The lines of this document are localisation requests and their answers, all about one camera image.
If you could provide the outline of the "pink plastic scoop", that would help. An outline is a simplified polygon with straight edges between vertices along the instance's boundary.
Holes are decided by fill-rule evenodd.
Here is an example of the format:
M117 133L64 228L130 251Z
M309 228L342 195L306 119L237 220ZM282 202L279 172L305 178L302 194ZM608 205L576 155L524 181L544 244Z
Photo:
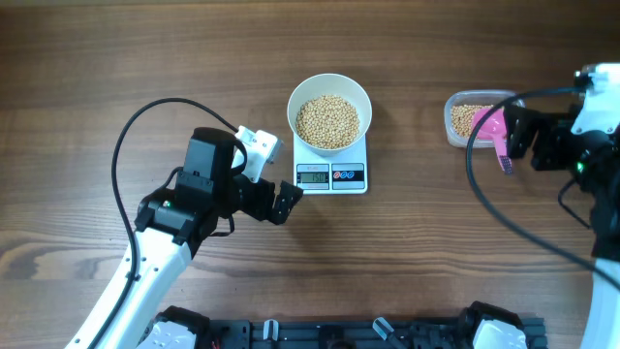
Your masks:
M498 162L505 175L512 174L512 160L508 156L506 144L507 127L502 109L492 113L481 125L477 140L491 141L493 143Z

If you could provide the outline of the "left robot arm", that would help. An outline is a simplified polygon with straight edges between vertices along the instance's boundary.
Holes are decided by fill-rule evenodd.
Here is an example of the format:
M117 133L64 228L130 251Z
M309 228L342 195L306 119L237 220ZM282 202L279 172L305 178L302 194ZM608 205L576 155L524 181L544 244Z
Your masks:
M133 240L69 347L213 347L208 318L174 306L157 308L202 242L220 236L219 220L232 221L242 211L258 221L286 222L302 190L261 177L281 144L262 130L196 129L183 166L140 202Z

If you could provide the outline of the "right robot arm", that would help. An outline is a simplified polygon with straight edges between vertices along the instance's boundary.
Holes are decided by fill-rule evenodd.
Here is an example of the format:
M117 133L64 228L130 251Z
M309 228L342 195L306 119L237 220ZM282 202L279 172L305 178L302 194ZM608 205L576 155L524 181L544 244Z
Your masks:
M508 105L480 110L473 119L473 139L490 138L502 160L532 154L534 170L567 171L570 185L594 199L583 224L595 235L592 262L562 250L511 222L471 184L480 202L500 222L536 245L560 255L593 275L592 300L581 345L619 345L619 114L609 109L574 106L547 113Z

